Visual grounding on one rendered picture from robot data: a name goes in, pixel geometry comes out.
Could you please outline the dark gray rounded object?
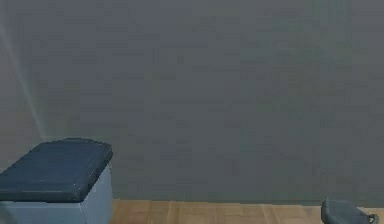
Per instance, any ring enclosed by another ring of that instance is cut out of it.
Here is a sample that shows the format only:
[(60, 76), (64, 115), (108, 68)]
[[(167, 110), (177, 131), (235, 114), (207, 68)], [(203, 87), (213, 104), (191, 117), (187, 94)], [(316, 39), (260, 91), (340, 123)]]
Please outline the dark gray rounded object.
[(378, 214), (368, 214), (352, 203), (326, 197), (321, 204), (323, 224), (379, 224)]

